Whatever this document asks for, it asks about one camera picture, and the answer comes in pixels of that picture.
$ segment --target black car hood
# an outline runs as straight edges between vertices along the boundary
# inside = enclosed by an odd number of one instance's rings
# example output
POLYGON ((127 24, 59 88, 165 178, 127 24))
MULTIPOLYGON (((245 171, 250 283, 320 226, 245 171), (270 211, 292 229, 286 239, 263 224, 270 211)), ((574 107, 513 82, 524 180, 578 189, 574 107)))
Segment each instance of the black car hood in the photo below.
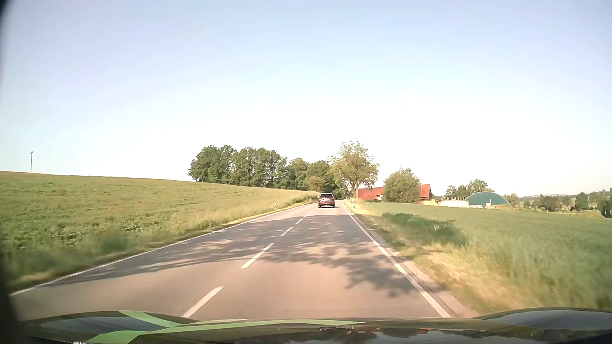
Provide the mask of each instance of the black car hood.
POLYGON ((21 323, 31 337, 86 343, 561 343, 610 335, 612 312, 529 308, 477 318, 198 321, 139 311, 77 313, 21 323))

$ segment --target white wall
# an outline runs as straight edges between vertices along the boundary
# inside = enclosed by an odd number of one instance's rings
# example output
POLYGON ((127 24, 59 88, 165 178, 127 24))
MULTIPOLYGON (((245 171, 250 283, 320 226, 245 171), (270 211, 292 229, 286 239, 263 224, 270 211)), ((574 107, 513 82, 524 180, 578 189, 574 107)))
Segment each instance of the white wall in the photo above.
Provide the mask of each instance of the white wall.
POLYGON ((444 200, 444 201, 440 201, 440 205, 444 207, 469 208, 469 202, 467 200, 463 200, 463 201, 444 200))

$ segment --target road marking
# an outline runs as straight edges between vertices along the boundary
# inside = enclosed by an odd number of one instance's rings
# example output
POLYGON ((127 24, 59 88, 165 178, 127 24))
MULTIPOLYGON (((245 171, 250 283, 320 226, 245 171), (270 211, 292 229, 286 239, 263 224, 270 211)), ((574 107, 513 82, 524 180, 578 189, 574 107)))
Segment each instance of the road marking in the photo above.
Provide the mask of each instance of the road marking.
POLYGON ((344 205, 342 205, 342 208, 344 208, 346 213, 351 217, 351 220, 353 220, 353 222, 365 233, 365 235, 368 238, 370 238, 370 240, 374 243, 374 245, 376 245, 376 247, 378 247, 380 252, 382 252, 382 254, 385 257, 387 257, 387 259, 389 259, 389 261, 393 264, 393 266, 395 266, 395 268, 402 275, 404 275, 404 277, 410 282, 410 284, 412 284, 412 286, 419 292, 419 294, 421 294, 421 296, 423 296, 425 298, 425 300, 427 300, 427 302, 429 302, 429 304, 433 307, 433 309, 435 309, 437 311, 437 313, 440 314, 440 316, 442 316, 444 318, 450 318, 450 314, 448 314, 444 310, 444 308, 442 308, 442 306, 440 306, 440 304, 431 295, 429 295, 429 293, 425 289, 423 289, 423 287, 416 280, 414 280, 414 278, 412 276, 410 276, 406 272, 406 270, 404 270, 404 268, 398 262, 395 261, 393 256, 389 252, 387 252, 387 250, 385 250, 384 247, 381 246, 381 244, 379 244, 376 240, 374 240, 372 235, 370 235, 370 233, 368 233, 367 230, 365 230, 363 227, 361 227, 359 222, 357 222, 357 220, 355 220, 355 218, 351 215, 351 213, 348 211, 348 209, 344 205))
POLYGON ((274 243, 269 244, 268 246, 264 247, 263 250, 261 250, 259 253, 257 253, 255 256, 253 256, 253 258, 251 258, 248 262, 244 263, 243 266, 241 266, 241 269, 245 269, 246 267, 248 267, 249 265, 253 264, 253 262, 261 257, 262 254, 264 254, 265 251, 267 251, 270 247, 272 247, 272 245, 274 245, 274 243))
POLYGON ((210 299, 212 299, 213 296, 215 296, 219 291, 221 291, 221 289, 223 289, 223 286, 220 285, 216 288, 214 288, 213 290, 211 290, 210 292, 208 292, 208 294, 205 295, 205 297, 202 297, 197 304, 193 305, 193 307, 191 307, 188 311, 185 312, 185 314, 183 314, 184 318, 189 318, 190 316, 192 316, 195 312, 198 311, 198 309, 200 309, 205 303, 207 303, 210 299))
POLYGON ((280 236, 284 236, 285 234, 287 234, 288 231, 290 231, 293 227, 289 227, 288 230, 284 231, 283 234, 281 234, 280 236))
POLYGON ((89 272, 89 271, 93 271, 93 270, 96 270, 96 269, 100 269, 101 267, 105 267, 105 266, 109 266, 109 265, 112 265, 112 264, 120 263, 120 262, 122 262, 122 261, 124 261, 124 260, 128 260, 128 259, 131 259, 131 258, 135 258, 135 257, 141 256, 141 255, 145 255, 145 254, 147 254, 147 253, 155 252, 155 251, 157 251, 157 250, 165 249, 165 248, 167 248, 167 247, 171 247, 171 246, 174 246, 174 245, 182 244, 183 242, 186 242, 186 241, 189 241, 189 240, 198 239, 199 237, 207 236, 208 234, 212 234, 212 233, 219 233, 219 232, 222 232, 222 231, 225 231, 225 230, 228 230, 228 229, 232 229, 232 228, 234 228, 234 227, 236 227, 236 226, 243 225, 243 224, 245 224, 245 223, 249 223, 249 222, 252 222, 252 221, 255 221, 255 220, 263 219, 264 217, 268 217, 268 216, 272 216, 272 215, 280 214, 280 213, 282 213, 282 212, 286 212, 286 211, 294 210, 294 209, 301 208, 301 207, 305 207, 305 206, 309 206, 309 205, 312 205, 312 204, 314 204, 314 203, 304 204, 303 206, 298 206, 298 207, 294 207, 294 208, 289 208, 289 209, 285 209, 285 210, 283 210, 283 211, 279 211, 279 212, 273 212, 273 213, 268 214, 268 215, 264 215, 264 216, 256 217, 256 218, 251 219, 251 220, 249 220, 249 221, 245 221, 245 222, 237 223, 237 224, 235 224, 235 225, 233 225, 233 226, 229 226, 229 227, 223 228, 223 229, 218 230, 218 231, 214 231, 214 232, 210 232, 210 233, 204 233, 204 234, 202 234, 202 235, 198 235, 198 236, 190 237, 189 239, 185 239, 185 240, 182 240, 182 241, 178 241, 178 242, 175 242, 175 243, 170 244, 170 245, 166 245, 166 246, 157 247, 156 249, 152 249, 152 250, 149 250, 149 251, 141 252, 141 253, 138 253, 138 254, 133 255, 133 256, 128 256, 128 257, 125 257, 125 258, 121 258, 121 259, 118 259, 118 260, 111 261, 111 262, 109 262, 109 263, 105 263, 105 264, 102 264, 102 265, 98 265, 98 266, 90 267, 89 269, 86 269, 86 270, 82 270, 82 271, 74 272, 74 273, 72 273, 72 274, 69 274, 69 275, 64 275, 64 276, 58 277, 58 278, 56 278, 56 279, 54 279, 54 280, 47 281, 47 282, 45 282, 45 283, 37 284, 37 285, 31 286, 31 287, 26 288, 26 289, 22 289, 22 290, 15 291, 15 292, 11 293, 11 294, 10 294, 10 296, 19 295, 19 294, 21 294, 21 293, 25 293, 26 291, 30 291, 30 290, 33 290, 33 289, 35 289, 35 288, 40 288, 41 286, 45 286, 45 285, 49 285, 49 284, 53 284, 53 283, 59 282, 59 281, 61 281, 61 280, 65 280, 65 279, 67 279, 67 278, 69 278, 69 277, 74 277, 74 276, 77 276, 77 275, 80 275, 80 274, 84 274, 85 272, 89 272))

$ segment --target tall grass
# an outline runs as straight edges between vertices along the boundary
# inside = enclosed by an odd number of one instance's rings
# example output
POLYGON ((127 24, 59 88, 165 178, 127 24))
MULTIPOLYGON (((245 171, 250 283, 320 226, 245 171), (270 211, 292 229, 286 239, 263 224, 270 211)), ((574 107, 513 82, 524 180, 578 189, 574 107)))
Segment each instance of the tall grass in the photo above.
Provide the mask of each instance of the tall grass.
POLYGON ((312 192, 0 172, 0 249, 13 286, 307 201, 312 192))
POLYGON ((612 308, 612 220, 361 203, 369 221, 483 312, 612 308))

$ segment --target green stripe on hood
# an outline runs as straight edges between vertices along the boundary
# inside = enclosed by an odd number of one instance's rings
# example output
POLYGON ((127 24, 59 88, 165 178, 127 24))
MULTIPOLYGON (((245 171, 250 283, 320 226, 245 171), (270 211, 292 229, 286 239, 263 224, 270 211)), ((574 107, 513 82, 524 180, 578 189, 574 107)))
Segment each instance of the green stripe on hood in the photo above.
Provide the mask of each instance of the green stripe on hood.
POLYGON ((175 323, 174 321, 164 320, 157 318, 156 316, 152 316, 151 314, 141 312, 138 310, 120 310, 119 313, 123 315, 127 315, 131 318, 145 321, 147 323, 163 326, 163 327, 176 327, 184 324, 175 323))
POLYGON ((276 324, 309 324, 322 326, 344 326, 352 324, 362 324, 361 321, 341 321, 341 320, 313 320, 313 319, 291 319, 291 320, 268 320, 268 321, 248 321, 246 323, 233 324, 214 324, 214 325, 196 325, 196 326, 175 326, 157 331, 115 331, 107 334, 100 334, 88 340, 88 343, 95 344, 129 344, 139 335, 144 334, 164 334, 178 332, 205 331, 217 329, 230 329, 237 327, 250 327, 262 325, 276 324))

